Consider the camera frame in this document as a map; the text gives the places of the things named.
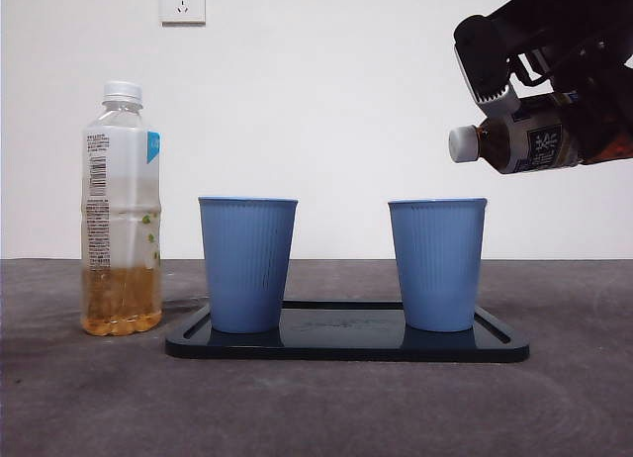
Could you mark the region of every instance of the plastic cup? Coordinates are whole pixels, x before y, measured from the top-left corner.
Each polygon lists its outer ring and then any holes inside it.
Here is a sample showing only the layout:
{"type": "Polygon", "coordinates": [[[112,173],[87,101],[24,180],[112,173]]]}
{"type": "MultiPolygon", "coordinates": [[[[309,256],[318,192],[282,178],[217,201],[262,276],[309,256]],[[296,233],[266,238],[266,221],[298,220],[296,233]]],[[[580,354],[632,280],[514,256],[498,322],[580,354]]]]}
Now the plastic cup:
{"type": "Polygon", "coordinates": [[[473,326],[485,198],[389,203],[405,320],[429,331],[473,326]]]}
{"type": "Polygon", "coordinates": [[[212,327],[258,333],[279,326],[297,200],[199,202],[212,327]]]}

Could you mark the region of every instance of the wall socket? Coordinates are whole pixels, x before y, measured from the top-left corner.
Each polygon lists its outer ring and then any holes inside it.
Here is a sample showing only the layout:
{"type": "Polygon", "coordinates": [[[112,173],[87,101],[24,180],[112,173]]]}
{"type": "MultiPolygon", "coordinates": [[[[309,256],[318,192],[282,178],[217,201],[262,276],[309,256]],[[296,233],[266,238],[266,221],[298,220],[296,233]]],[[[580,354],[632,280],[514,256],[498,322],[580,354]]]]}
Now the wall socket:
{"type": "Polygon", "coordinates": [[[207,0],[162,0],[160,21],[163,24],[204,24],[207,0]]]}

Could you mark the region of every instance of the bottle cap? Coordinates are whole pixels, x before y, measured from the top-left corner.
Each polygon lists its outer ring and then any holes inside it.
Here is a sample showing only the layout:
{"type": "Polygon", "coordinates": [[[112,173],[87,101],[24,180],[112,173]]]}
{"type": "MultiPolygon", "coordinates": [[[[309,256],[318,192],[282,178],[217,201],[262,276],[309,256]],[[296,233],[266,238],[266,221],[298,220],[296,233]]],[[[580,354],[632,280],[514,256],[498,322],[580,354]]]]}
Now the bottle cap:
{"type": "Polygon", "coordinates": [[[127,101],[142,106],[142,92],[140,86],[128,81],[108,81],[103,90],[103,102],[127,101]]]}
{"type": "Polygon", "coordinates": [[[455,128],[448,136],[448,150],[454,162],[473,162],[479,158],[479,139],[475,126],[455,128]]]}

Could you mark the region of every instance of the tray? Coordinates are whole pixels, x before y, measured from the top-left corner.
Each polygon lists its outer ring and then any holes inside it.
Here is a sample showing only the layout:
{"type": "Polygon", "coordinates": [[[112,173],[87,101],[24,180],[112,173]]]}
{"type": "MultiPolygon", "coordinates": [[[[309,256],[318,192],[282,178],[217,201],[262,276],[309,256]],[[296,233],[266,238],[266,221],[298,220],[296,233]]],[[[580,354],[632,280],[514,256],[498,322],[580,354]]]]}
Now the tray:
{"type": "Polygon", "coordinates": [[[165,339],[181,358],[509,363],[529,356],[525,336],[477,308],[470,330],[423,331],[405,324],[401,302],[284,301],[279,328],[264,333],[213,330],[209,306],[165,339]]]}

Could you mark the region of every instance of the table surface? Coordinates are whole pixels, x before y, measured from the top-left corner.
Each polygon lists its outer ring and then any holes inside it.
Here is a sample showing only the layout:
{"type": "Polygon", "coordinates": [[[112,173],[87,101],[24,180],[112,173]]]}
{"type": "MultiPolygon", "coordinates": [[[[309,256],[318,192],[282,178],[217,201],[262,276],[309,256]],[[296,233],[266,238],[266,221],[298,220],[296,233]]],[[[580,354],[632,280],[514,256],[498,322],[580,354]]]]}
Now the table surface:
{"type": "MultiPolygon", "coordinates": [[[[2,456],[631,456],[633,261],[484,261],[515,364],[185,360],[202,261],[163,261],[164,319],[78,324],[78,261],[2,261],[2,456]]],[[[289,299],[398,300],[394,261],[292,261],[289,299]]]]}

